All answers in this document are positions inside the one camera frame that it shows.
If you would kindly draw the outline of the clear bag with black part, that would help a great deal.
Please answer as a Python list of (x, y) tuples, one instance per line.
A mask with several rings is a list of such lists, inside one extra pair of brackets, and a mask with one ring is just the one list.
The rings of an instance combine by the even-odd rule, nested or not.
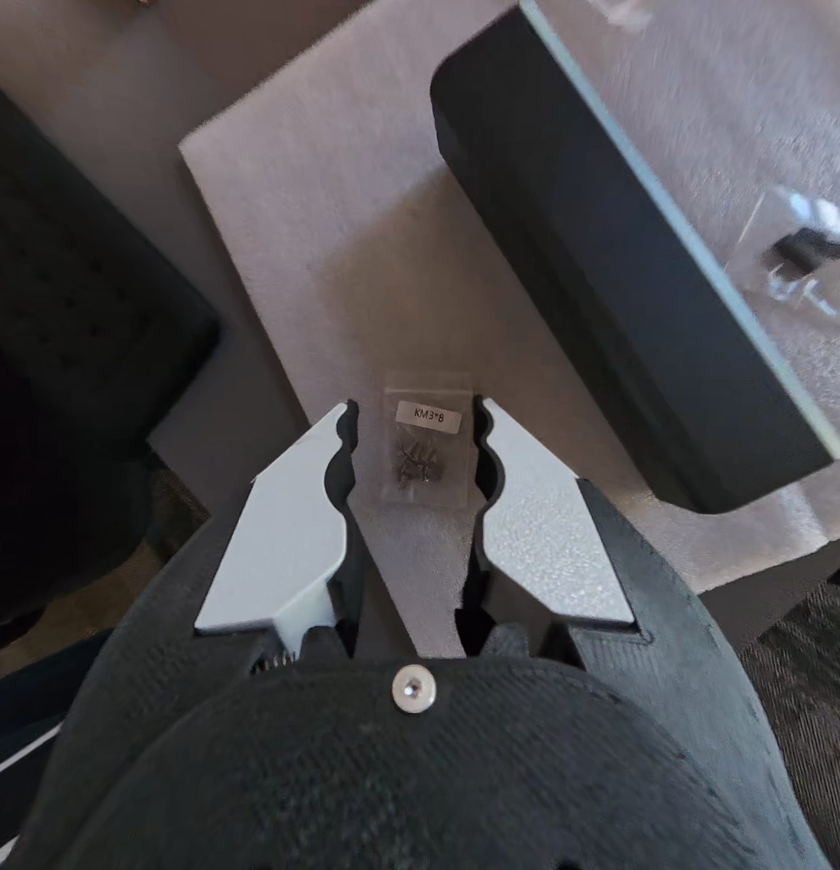
[(768, 188), (725, 271), (741, 292), (840, 327), (840, 205), (781, 185)]

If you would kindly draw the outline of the black box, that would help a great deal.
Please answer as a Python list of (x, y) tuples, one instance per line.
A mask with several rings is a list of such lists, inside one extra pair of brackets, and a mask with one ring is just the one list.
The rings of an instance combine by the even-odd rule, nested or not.
[(748, 505), (840, 434), (534, 2), (436, 69), (439, 151), (660, 500)]

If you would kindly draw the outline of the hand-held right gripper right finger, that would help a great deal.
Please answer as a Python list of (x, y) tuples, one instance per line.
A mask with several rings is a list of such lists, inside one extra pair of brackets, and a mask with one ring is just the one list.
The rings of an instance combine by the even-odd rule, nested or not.
[(476, 396), (474, 525), (456, 629), (469, 657), (515, 624), (530, 655), (579, 658), (568, 631), (636, 632), (580, 479), (490, 397)]

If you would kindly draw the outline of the grey foam sheet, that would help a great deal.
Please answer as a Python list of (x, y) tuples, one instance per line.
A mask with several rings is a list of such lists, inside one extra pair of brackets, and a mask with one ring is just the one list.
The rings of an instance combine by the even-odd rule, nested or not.
[[(718, 517), (659, 502), (436, 144), (444, 57), (510, 2), (372, 2), (262, 80), (238, 2), (204, 55), (240, 98), (180, 153), (308, 419), (389, 368), (467, 371), (707, 593), (840, 551), (840, 463)], [(840, 2), (661, 2), (629, 33), (538, 2), (721, 264), (773, 182), (840, 204)]]

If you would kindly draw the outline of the labelled bag of dark screws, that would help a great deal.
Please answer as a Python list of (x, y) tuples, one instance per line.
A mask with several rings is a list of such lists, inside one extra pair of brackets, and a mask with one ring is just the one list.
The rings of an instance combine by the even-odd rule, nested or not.
[(468, 373), (386, 373), (381, 483), (385, 503), (467, 506), (474, 394)]

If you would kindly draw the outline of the dark desk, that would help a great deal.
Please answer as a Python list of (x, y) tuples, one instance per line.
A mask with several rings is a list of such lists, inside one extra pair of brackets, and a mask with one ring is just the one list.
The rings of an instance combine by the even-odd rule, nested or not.
[[(359, 7), (238, 3), (233, 38), (255, 23), (273, 24), (281, 36), (239, 69), (252, 75), (259, 63), (262, 80)], [(308, 419), (296, 396), (180, 153), (189, 133), (240, 98), (233, 88), (240, 81), (228, 81), (221, 65), (228, 48), (200, 52), (201, 38), (225, 21), (214, 2), (147, 9), (136, 2), (0, 2), (0, 88), (222, 318), (218, 351), (152, 438), (212, 513), (285, 450), (306, 420), (317, 420)], [(352, 506), (417, 650), (458, 654), (450, 620), (460, 582), (447, 575), (464, 569), (471, 517), (380, 504), (374, 477), (383, 457), (374, 418), (381, 392), (375, 405), (356, 399), (361, 429)], [(800, 568), (777, 565), (703, 597), (741, 646), (839, 566), (840, 551), (815, 553)]]

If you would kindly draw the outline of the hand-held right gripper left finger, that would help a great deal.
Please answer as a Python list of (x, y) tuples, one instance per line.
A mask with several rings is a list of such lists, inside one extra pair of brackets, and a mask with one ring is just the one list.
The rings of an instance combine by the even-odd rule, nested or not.
[(357, 403), (338, 403), (251, 484), (208, 594), (197, 634), (272, 631), (298, 658), (306, 633), (337, 629), (352, 655), (364, 600), (355, 485)]

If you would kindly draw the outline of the black perforated panel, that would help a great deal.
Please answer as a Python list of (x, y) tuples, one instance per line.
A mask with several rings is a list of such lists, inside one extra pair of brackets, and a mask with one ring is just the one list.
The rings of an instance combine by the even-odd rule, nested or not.
[(212, 306), (0, 88), (0, 648), (124, 563)]

